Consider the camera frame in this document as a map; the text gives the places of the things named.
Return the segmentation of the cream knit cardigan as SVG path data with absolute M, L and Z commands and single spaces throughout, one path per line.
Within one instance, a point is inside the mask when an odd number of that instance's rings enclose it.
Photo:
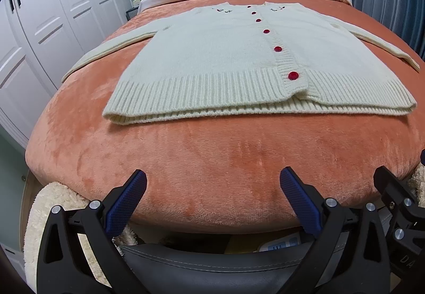
M 144 41 L 103 116 L 128 125 L 242 114 L 407 115 L 416 100 L 369 45 L 380 37 L 298 3 L 197 7 L 102 43 L 75 64 Z

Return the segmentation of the cream fluffy rug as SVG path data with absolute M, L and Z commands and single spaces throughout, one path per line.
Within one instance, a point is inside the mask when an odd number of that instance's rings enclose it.
M 40 254 L 40 247 L 42 238 L 44 236 L 45 225 L 48 217 L 54 206 L 60 205 L 65 211 L 78 210 L 85 208 L 89 201 L 83 198 L 78 193 L 66 187 L 64 184 L 52 182 L 46 185 L 37 194 L 35 201 L 29 212 L 29 219 L 27 222 L 27 229 L 24 235 L 24 270 L 26 281 L 29 287 L 37 293 L 37 275 L 38 275 L 38 258 Z M 61 238 L 57 226 L 51 226 L 50 231 L 50 251 L 58 251 L 58 256 L 51 257 L 50 260 L 58 260 L 63 256 L 61 247 Z M 106 277 L 104 276 L 101 267 L 99 266 L 94 252 L 91 250 L 88 239 L 83 234 L 77 236 L 79 243 L 82 246 L 84 256 L 88 262 L 89 269 L 91 270 L 94 279 L 108 287 L 111 287 Z M 122 254 L 120 246 L 135 246 L 137 245 L 136 234 L 126 226 L 124 231 L 113 238 L 113 243 L 119 253 Z

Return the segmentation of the black leather stool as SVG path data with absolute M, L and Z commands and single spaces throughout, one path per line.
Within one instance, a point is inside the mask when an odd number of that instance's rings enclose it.
M 312 243 L 248 254 L 201 254 L 154 243 L 124 246 L 149 293 L 281 293 Z

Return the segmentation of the white wardrobe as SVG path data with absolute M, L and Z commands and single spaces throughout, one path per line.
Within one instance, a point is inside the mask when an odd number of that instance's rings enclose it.
M 123 26 L 133 0 L 1 0 L 1 125 L 26 146 L 65 73 Z

